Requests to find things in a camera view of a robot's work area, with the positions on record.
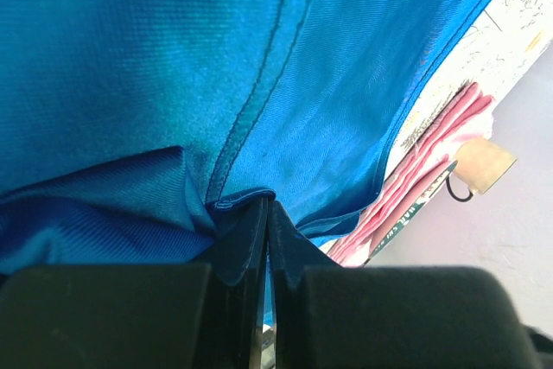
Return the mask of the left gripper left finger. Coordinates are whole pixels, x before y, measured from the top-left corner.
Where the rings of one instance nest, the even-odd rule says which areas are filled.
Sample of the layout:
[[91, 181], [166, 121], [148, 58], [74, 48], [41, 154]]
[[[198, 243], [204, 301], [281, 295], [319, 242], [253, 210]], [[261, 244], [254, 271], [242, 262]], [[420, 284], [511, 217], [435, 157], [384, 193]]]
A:
[[257, 368], [267, 201], [188, 264], [40, 266], [1, 289], [4, 368]]

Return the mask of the blue cloth napkin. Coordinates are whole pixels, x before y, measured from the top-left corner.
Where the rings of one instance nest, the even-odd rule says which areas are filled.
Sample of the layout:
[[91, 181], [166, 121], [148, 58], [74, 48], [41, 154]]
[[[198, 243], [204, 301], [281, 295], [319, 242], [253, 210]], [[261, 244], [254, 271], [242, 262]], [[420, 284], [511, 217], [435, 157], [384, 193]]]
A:
[[1, 272], [187, 261], [260, 194], [349, 233], [490, 1], [1, 0]]

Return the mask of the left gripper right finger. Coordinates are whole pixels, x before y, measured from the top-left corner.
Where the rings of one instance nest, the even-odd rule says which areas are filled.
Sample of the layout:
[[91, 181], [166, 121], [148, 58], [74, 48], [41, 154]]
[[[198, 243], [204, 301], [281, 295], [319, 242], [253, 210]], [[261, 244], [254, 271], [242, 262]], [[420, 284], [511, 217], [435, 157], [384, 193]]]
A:
[[472, 267], [337, 265], [267, 213], [280, 368], [549, 368], [499, 281]]

